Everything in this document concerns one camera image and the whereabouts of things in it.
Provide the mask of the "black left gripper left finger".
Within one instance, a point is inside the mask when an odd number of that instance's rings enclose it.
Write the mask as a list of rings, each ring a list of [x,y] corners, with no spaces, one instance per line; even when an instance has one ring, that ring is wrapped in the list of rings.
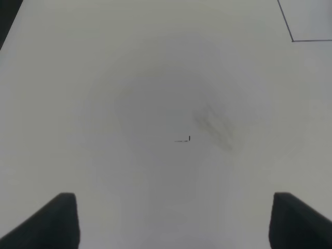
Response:
[[[74,193],[55,196],[1,238],[1,248],[79,248],[80,227]]]

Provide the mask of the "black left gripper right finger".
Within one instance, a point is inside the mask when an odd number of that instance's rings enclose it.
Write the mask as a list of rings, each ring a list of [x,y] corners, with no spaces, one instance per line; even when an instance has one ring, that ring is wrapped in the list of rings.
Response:
[[[331,248],[331,220],[288,192],[276,192],[269,225],[272,249]]]

